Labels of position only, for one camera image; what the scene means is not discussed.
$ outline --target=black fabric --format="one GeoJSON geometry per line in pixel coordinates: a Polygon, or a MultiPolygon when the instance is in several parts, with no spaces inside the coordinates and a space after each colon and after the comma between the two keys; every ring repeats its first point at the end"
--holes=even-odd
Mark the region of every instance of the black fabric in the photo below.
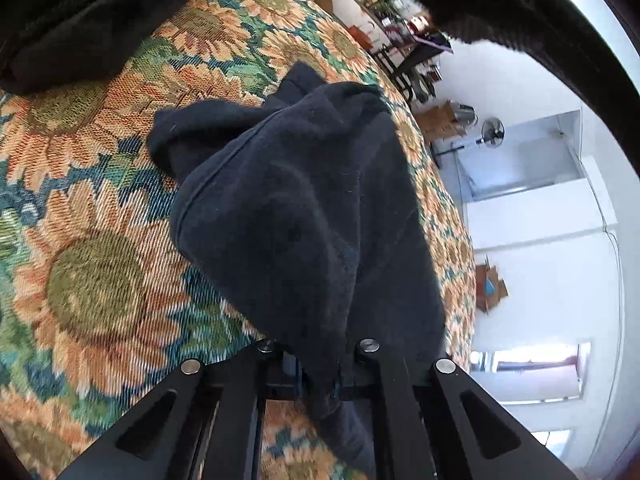
{"type": "Polygon", "coordinates": [[[115,76],[187,0],[0,0],[0,88],[115,76]]]}
{"type": "Polygon", "coordinates": [[[444,330],[415,191],[379,92],[326,85],[297,63],[261,108],[211,100],[158,112],[147,141],[180,186],[176,247],[258,330],[292,348],[320,435],[368,474],[370,436],[351,403],[331,395],[338,361],[372,337],[409,370],[426,368],[444,330]]]}

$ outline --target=white wall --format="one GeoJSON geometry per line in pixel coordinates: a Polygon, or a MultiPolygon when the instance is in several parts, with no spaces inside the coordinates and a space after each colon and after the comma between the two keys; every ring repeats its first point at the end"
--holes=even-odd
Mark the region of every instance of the white wall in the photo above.
{"type": "MultiPolygon", "coordinates": [[[[603,0],[571,1],[600,33],[640,91],[640,56],[608,5],[603,0]]],[[[603,478],[622,470],[640,450],[640,438],[630,443],[640,426],[640,180],[606,126],[585,106],[581,148],[582,153],[593,155],[616,211],[624,283],[620,373],[597,450],[586,468],[592,478],[603,478]],[[614,465],[619,456],[620,463],[614,465]]]]}
{"type": "Polygon", "coordinates": [[[592,343],[581,399],[508,406],[530,431],[573,430],[562,460],[582,467],[596,443],[615,368],[618,274],[609,238],[599,232],[488,251],[477,253],[476,261],[486,256],[498,267],[509,296],[476,317],[474,349],[592,343]]]}
{"type": "MultiPolygon", "coordinates": [[[[618,218],[616,237],[625,296],[624,343],[618,383],[609,418],[600,435],[600,445],[587,468],[592,478],[604,478],[640,426],[640,180],[602,121],[592,112],[591,116],[587,113],[585,117],[583,133],[590,139],[590,145],[583,146],[583,153],[592,153],[618,218]]],[[[640,440],[636,439],[623,455],[619,467],[639,450],[640,440]]]]}
{"type": "Polygon", "coordinates": [[[580,99],[527,54],[480,41],[452,41],[454,54],[441,54],[439,99],[475,108],[479,123],[498,117],[505,127],[580,109],[580,99]]]}
{"type": "Polygon", "coordinates": [[[466,218],[475,251],[536,243],[559,237],[602,231],[617,223],[598,167],[585,156],[586,178],[466,204],[466,218]]]}
{"type": "Polygon", "coordinates": [[[560,130],[564,133],[564,140],[567,143],[570,151],[577,158],[577,154],[580,153],[580,147],[582,145],[581,136],[581,110],[575,110],[565,114],[557,115],[560,130]]]}
{"type": "Polygon", "coordinates": [[[471,178],[476,200],[500,190],[547,186],[580,177],[567,142],[559,135],[559,117],[506,127],[504,141],[496,149],[465,139],[467,147],[458,152],[458,159],[471,178]]]}

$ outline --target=tapestry fabric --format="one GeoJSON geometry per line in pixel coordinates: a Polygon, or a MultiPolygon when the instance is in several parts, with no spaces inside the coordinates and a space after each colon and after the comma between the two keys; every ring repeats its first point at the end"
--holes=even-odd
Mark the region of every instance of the tapestry fabric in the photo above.
{"type": "MultiPolygon", "coordinates": [[[[309,0],[190,0],[113,80],[0,94],[0,430],[35,478],[55,478],[184,359],[216,362],[259,337],[172,246],[175,185],[144,139],[160,108],[260,105],[297,60],[328,82],[383,88],[438,276],[446,349],[468,365],[471,241],[396,88],[309,0]]],[[[297,404],[268,403],[263,480],[361,477],[297,404]]]]}

